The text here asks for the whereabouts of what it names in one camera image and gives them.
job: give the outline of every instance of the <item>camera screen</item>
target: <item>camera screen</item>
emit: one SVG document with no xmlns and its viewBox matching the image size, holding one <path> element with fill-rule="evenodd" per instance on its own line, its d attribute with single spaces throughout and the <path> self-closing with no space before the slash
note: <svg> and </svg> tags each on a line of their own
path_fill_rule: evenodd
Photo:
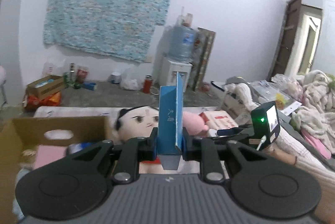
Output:
<svg viewBox="0 0 335 224">
<path fill-rule="evenodd" d="M 268 117 L 270 131 L 273 131 L 276 125 L 278 125 L 276 107 L 272 106 L 270 109 L 268 109 L 266 116 Z"/>
</svg>

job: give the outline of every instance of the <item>pink paper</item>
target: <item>pink paper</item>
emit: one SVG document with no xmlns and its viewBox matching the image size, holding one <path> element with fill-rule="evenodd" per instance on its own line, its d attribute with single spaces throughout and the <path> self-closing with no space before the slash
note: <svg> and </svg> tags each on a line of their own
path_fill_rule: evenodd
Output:
<svg viewBox="0 0 335 224">
<path fill-rule="evenodd" d="M 330 159 L 332 157 L 331 152 L 324 146 L 323 143 L 319 139 L 314 138 L 311 136 L 307 130 L 300 129 L 300 132 L 305 139 L 306 142 L 310 143 L 316 150 L 318 150 L 321 155 L 323 155 L 326 159 Z"/>
<path fill-rule="evenodd" d="M 39 145 L 36 152 L 34 169 L 52 163 L 63 158 L 66 154 L 66 147 L 53 145 Z"/>
</svg>

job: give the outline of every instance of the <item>door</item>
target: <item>door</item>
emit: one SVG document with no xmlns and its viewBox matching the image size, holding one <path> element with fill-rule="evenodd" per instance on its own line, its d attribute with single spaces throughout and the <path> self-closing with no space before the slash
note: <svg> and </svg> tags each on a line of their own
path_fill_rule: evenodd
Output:
<svg viewBox="0 0 335 224">
<path fill-rule="evenodd" d="M 270 78 L 275 74 L 284 74 L 289 62 L 297 31 L 301 10 L 301 0 L 291 0 L 287 4 L 286 19 L 281 31 L 281 42 L 277 48 L 277 55 L 272 66 Z"/>
<path fill-rule="evenodd" d="M 306 41 L 306 46 L 304 50 L 304 55 L 303 59 L 300 64 L 299 72 L 300 73 L 308 73 L 309 69 L 311 68 L 312 65 L 312 52 L 314 49 L 314 44 L 317 43 L 317 29 L 319 28 L 313 21 L 311 17 L 307 19 L 308 22 L 308 36 L 307 36 L 307 41 Z"/>
</svg>

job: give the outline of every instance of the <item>white cable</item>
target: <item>white cable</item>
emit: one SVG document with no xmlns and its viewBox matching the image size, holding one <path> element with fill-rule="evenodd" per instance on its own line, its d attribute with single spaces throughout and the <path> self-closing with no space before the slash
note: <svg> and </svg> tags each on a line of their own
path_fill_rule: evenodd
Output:
<svg viewBox="0 0 335 224">
<path fill-rule="evenodd" d="M 261 145 L 264 144 L 265 141 L 266 141 L 266 136 L 264 135 L 264 136 L 261 138 L 261 140 L 260 140 L 260 142 L 259 142 L 259 145 L 258 145 L 258 147 L 256 148 L 256 150 L 259 150 L 259 149 L 261 148 Z"/>
</svg>

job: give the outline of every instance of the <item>wall hanging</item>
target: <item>wall hanging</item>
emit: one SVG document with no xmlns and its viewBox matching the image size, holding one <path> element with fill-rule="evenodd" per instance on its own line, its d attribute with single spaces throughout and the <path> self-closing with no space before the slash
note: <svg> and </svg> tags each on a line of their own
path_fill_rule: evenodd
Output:
<svg viewBox="0 0 335 224">
<path fill-rule="evenodd" d="M 45 44 L 143 62 L 170 0 L 49 0 Z"/>
</svg>

